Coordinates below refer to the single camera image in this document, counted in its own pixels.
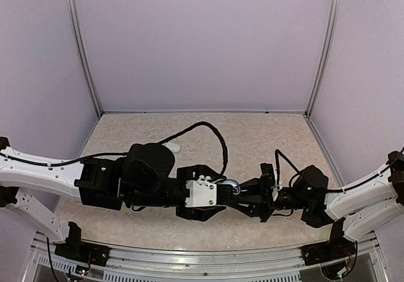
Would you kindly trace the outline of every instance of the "white wall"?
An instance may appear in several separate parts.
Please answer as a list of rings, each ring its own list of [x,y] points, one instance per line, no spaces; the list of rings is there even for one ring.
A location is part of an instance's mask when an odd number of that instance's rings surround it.
[[[76,157],[96,123],[66,0],[0,0],[0,136],[12,147]],[[52,208],[56,196],[39,194]],[[0,209],[0,280],[17,281],[35,229]]]
[[[341,0],[312,117],[347,184],[404,145],[404,0]],[[404,218],[376,231],[392,281],[404,281]]]
[[[106,111],[305,110],[331,0],[77,0]]]

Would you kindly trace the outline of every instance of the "black cable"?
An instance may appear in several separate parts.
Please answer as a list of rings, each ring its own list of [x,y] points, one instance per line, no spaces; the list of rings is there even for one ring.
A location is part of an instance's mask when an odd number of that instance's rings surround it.
[[[134,208],[134,206],[132,206],[132,210],[133,211],[142,211],[144,210],[146,207],[145,206],[141,206],[140,208]]]
[[[228,154],[227,154],[228,152],[227,152],[226,142],[225,142],[223,136],[220,134],[219,130],[218,130],[216,127],[214,127],[212,124],[210,124],[209,122],[206,122],[206,121],[197,122],[197,123],[191,125],[190,127],[187,127],[187,128],[184,129],[183,131],[178,132],[177,134],[174,134],[174,135],[172,135],[172,136],[170,136],[170,137],[167,137],[167,138],[165,138],[165,139],[159,141],[158,144],[167,143],[167,142],[169,142],[169,141],[171,141],[171,140],[173,140],[173,139],[175,139],[175,138],[178,138],[179,136],[182,136],[183,134],[185,134],[185,133],[187,133],[187,132],[189,132],[189,131],[192,131],[195,127],[198,127],[198,126],[206,126],[206,127],[209,127],[209,128],[211,129],[211,131],[212,131],[212,132],[216,135],[216,137],[219,139],[219,142],[220,142],[220,144],[222,145],[222,151],[223,151],[223,167],[222,167],[222,171],[219,173],[219,176],[214,179],[214,180],[216,180],[216,179],[218,179],[218,178],[220,178],[220,177],[223,177],[223,175],[224,175],[224,173],[225,173],[225,171],[226,171],[227,162],[228,162]]]
[[[279,216],[279,217],[290,217],[293,215],[295,211],[293,209],[290,210],[290,214],[272,214],[272,216]]]
[[[358,242],[356,241],[355,242],[355,259],[353,260],[352,267],[349,269],[349,272],[346,275],[344,275],[342,278],[347,277],[354,270],[357,259],[358,259]]]
[[[290,178],[290,180],[289,180],[289,187],[292,187],[292,181],[293,181],[293,179],[295,179],[297,176],[299,176],[300,175],[300,172],[299,173],[295,173],[293,176],[292,176],[292,178]]]
[[[49,257],[50,270],[52,271],[53,278],[55,278],[55,281],[60,282],[59,279],[57,278],[55,270],[53,268],[52,256],[51,256],[51,248],[49,247],[49,238],[48,237],[46,237],[46,244],[48,246],[48,257]]]
[[[404,146],[401,149],[401,151],[399,152],[398,156],[387,167],[385,167],[382,171],[380,171],[380,173],[384,173],[385,171],[387,171],[401,157],[401,155],[403,153],[404,153]],[[347,189],[330,189],[330,190],[328,190],[328,192],[347,192],[347,191],[350,191],[351,189],[356,189],[357,187],[364,185],[365,183],[377,178],[378,176],[380,176],[380,174],[376,173],[372,177],[369,177],[368,179],[366,179],[365,181],[355,184]]]
[[[63,167],[65,165],[73,164],[73,163],[91,159],[91,158],[96,158],[96,157],[101,157],[101,156],[126,156],[127,154],[128,153],[126,153],[126,152],[125,153],[98,153],[98,154],[92,154],[92,155],[84,156],[81,158],[69,160],[66,162],[51,163],[51,164],[25,160],[25,159],[17,158],[14,156],[5,155],[3,153],[0,153],[0,156],[5,157],[6,159],[10,159],[10,160],[14,160],[14,161],[18,161],[18,162],[22,162],[22,163],[26,163],[26,164],[36,165],[38,167]]]
[[[275,166],[276,166],[276,186],[280,185],[280,164],[279,156],[281,156],[297,173],[300,173],[299,169],[286,157],[280,150],[275,150]]]

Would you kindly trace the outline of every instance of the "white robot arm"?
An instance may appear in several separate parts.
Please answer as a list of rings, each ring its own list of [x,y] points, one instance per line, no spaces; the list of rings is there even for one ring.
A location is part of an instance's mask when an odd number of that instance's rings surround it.
[[[206,122],[199,125],[208,126]],[[177,177],[170,178],[174,156],[162,144],[172,138],[134,144],[127,153],[102,153],[76,160],[20,153],[9,146],[6,138],[0,138],[0,207],[16,211],[44,232],[57,245],[56,254],[83,261],[91,251],[93,263],[100,266],[106,264],[109,248],[82,242],[80,228],[56,218],[30,189],[116,210],[122,203],[129,208],[175,207],[177,216],[198,221],[206,221],[226,207],[259,217],[261,222],[276,210],[303,209],[301,220],[314,228],[334,224],[330,241],[302,248],[307,264],[336,259],[338,253],[324,258],[324,251],[333,245],[344,245],[350,251],[353,242],[404,212],[403,151],[389,154],[387,164],[340,189],[327,189],[328,178],[313,165],[297,173],[293,186],[280,188],[274,168],[267,163],[261,164],[260,178],[241,184],[226,179],[227,148],[222,140],[221,173],[195,165],[179,168]],[[98,158],[106,155],[121,157]]]

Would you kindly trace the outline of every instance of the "black mount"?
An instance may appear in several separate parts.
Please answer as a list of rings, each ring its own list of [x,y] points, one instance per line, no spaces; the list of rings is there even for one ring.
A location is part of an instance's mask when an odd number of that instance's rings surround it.
[[[343,237],[344,221],[345,218],[333,224],[328,241],[302,247],[302,255],[306,266],[342,259],[348,256],[348,253],[355,254],[355,243]]]
[[[69,236],[65,243],[56,244],[55,254],[78,262],[105,267],[110,248],[81,241],[81,228],[74,222],[69,222],[69,227]]]
[[[404,205],[404,155],[401,155],[398,151],[390,153],[387,164],[391,164],[391,176],[388,177],[388,180],[393,184],[398,194],[396,201]]]
[[[293,193],[304,201],[301,220],[307,225],[319,228],[334,222],[326,213],[324,200],[328,192],[328,177],[314,165],[303,169],[293,184]]]

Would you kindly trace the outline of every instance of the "white object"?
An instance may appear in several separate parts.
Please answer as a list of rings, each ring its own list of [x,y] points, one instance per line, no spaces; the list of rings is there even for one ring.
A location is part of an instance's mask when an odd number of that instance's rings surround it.
[[[1,150],[1,153],[40,163],[51,164],[66,161],[28,155],[10,147]],[[42,192],[51,192],[75,202],[81,202],[78,187],[74,186],[74,180],[80,179],[83,167],[84,165],[80,162],[63,167],[41,167],[0,157],[0,185],[6,187],[26,187]]]
[[[396,199],[389,199],[368,206],[347,217],[343,224],[344,238],[351,242],[358,241],[375,228],[403,213],[404,206],[397,203]]]
[[[181,145],[173,143],[173,142],[163,143],[163,145],[173,153],[179,153],[181,150]]]
[[[356,184],[359,184],[369,177],[375,174],[379,176],[358,186],[355,189],[351,189],[346,192],[339,193],[329,193],[326,195],[324,204],[326,205],[326,214],[337,220],[339,218],[346,217],[350,213],[354,213],[368,205],[383,201],[385,199],[397,197],[397,192],[394,190],[393,185],[388,181],[391,172],[387,169],[384,173],[381,173],[386,165],[382,165],[378,170],[370,173],[368,176],[355,181],[354,183],[348,184],[346,187],[342,187],[344,190],[350,188]]]
[[[217,200],[217,185],[209,182],[210,177],[200,175],[198,180],[187,181],[186,188],[189,189],[189,198],[185,199],[185,207],[199,208],[203,206],[214,206]]]
[[[6,208],[18,213],[31,225],[46,235],[55,244],[64,243],[69,235],[69,225],[47,209],[27,189],[19,189],[15,197],[16,204],[7,204]]]

